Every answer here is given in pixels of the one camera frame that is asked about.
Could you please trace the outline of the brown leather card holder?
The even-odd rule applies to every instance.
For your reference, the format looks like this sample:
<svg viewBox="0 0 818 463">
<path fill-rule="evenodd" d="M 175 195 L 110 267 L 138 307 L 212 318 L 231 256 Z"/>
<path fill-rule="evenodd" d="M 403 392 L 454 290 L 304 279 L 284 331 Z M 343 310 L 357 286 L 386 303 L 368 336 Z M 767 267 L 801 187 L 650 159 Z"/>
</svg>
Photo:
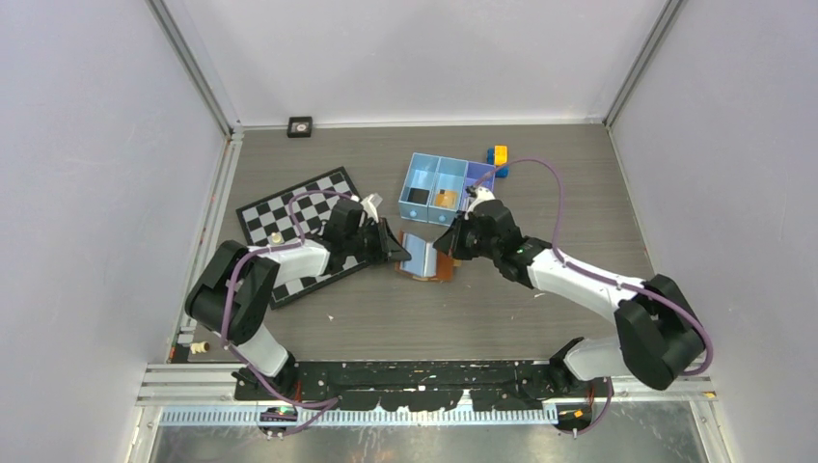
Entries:
<svg viewBox="0 0 818 463">
<path fill-rule="evenodd" d="M 395 271 L 421 282 L 450 282 L 461 261 L 453 259 L 433 248 L 433 243 L 409 232 L 399 234 L 401 246 L 410 258 L 398 262 Z"/>
</svg>

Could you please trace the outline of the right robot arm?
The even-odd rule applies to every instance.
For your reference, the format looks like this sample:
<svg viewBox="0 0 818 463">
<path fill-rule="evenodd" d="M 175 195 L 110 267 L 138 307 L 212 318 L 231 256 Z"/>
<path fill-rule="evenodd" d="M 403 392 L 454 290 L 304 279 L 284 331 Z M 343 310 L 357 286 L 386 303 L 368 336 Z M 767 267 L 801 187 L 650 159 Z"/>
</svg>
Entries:
<svg viewBox="0 0 818 463">
<path fill-rule="evenodd" d="M 555 244 L 523 234 L 499 200 L 458 213 L 433 247 L 454 259 L 490 259 L 507 280 L 559 295 L 614 326 L 614 336 L 576 338 L 550 358 L 551 383 L 562 395 L 625 374 L 663 391 L 678 376 L 697 374 L 699 356 L 712 360 L 711 342 L 674 280 L 624 277 L 570 259 Z"/>
</svg>

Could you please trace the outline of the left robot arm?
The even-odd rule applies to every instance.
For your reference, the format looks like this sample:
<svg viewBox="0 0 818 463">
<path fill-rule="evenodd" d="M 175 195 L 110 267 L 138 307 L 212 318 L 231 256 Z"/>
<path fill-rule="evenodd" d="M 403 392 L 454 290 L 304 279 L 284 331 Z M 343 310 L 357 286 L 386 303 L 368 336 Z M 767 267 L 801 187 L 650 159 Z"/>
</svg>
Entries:
<svg viewBox="0 0 818 463">
<path fill-rule="evenodd" d="M 227 240 L 188 292 L 185 313 L 258 372 L 259 386 L 270 397 L 286 398 L 296 384 L 294 356 L 263 323 L 275 287 L 334 273 L 350 258 L 365 264 L 411 258 L 378 214 L 378 201 L 375 194 L 343 195 L 320 233 L 291 244 L 258 247 Z"/>
</svg>

